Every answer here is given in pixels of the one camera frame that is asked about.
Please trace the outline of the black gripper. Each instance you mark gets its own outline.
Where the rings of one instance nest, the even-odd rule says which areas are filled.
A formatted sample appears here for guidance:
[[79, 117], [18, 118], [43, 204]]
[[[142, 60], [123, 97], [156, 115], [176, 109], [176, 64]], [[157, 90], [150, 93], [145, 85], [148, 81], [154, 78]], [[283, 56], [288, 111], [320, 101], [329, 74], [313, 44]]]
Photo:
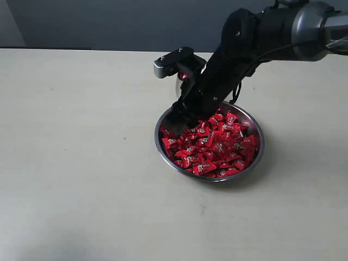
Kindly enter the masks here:
[[253, 58], [229, 58], [223, 51], [216, 51], [206, 63], [205, 70], [189, 81], [189, 89], [164, 118], [164, 127], [175, 135], [198, 125], [199, 120], [209, 119], [221, 102], [241, 82]]

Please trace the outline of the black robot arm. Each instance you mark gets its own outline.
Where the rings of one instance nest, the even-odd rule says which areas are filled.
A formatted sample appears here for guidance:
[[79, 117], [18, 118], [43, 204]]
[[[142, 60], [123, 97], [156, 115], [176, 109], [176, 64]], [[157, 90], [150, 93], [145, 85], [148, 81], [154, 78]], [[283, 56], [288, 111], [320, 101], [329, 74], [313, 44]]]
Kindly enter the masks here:
[[258, 14], [238, 9], [210, 59], [183, 47], [155, 62], [160, 77], [186, 76], [164, 126], [179, 134], [209, 119], [228, 95], [238, 99], [242, 80], [263, 63], [319, 61], [329, 54], [347, 55], [346, 12], [310, 1], [276, 1]]

